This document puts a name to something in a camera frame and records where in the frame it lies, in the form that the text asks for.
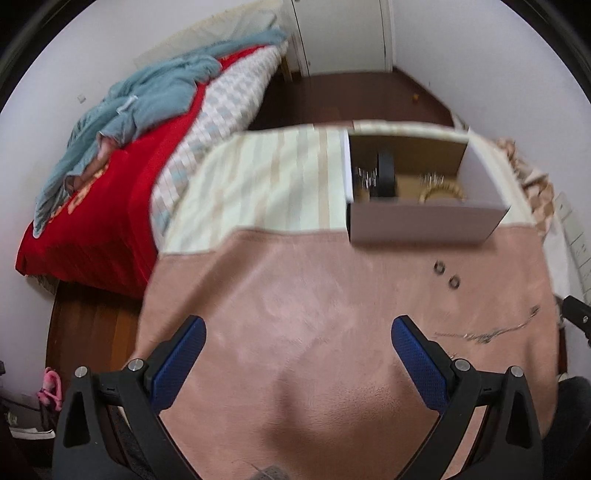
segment light blue blanket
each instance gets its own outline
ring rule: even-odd
[[[285,34],[272,28],[150,65],[113,85],[74,126],[66,153],[37,197],[33,236],[41,235],[51,214],[68,199],[64,179],[82,174],[98,153],[98,133],[116,139],[123,147],[150,128],[186,113],[195,95],[195,83],[219,74],[221,65],[216,58],[256,45],[279,45],[284,40]]]

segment white wall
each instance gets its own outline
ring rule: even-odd
[[[501,0],[390,0],[397,66],[474,130],[513,137],[591,235],[591,105],[550,46]]]
[[[63,155],[72,126],[132,59],[176,31],[242,0],[97,0],[39,55],[0,113],[0,388],[41,387],[53,299],[14,270],[35,195]],[[77,96],[86,102],[80,104]]]

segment checkered bedsheet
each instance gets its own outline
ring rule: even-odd
[[[202,110],[160,173],[150,198],[150,224],[160,250],[175,207],[207,152],[254,119],[287,45],[268,46],[236,62],[207,87]]]

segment metal wire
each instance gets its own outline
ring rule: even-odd
[[[520,330],[520,329],[526,327],[531,322],[531,319],[534,318],[536,315],[538,315],[539,311],[540,311],[540,306],[534,305],[532,308],[530,308],[530,317],[526,321],[520,323],[519,325],[517,325],[515,327],[496,328],[489,333],[481,333],[481,334],[475,334],[475,333],[461,334],[461,333],[435,332],[435,336],[436,337],[463,338],[464,340],[468,340],[468,341],[475,340],[476,343],[489,343],[493,338],[498,337],[499,335],[503,335],[504,333],[514,332],[516,330]]]

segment brown floor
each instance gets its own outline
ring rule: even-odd
[[[76,283],[61,282],[47,337],[48,367],[64,389],[74,370],[119,370],[135,345],[141,301]]]
[[[275,76],[250,129],[363,119],[453,126],[449,110],[439,100],[395,70],[319,75],[292,83]]]

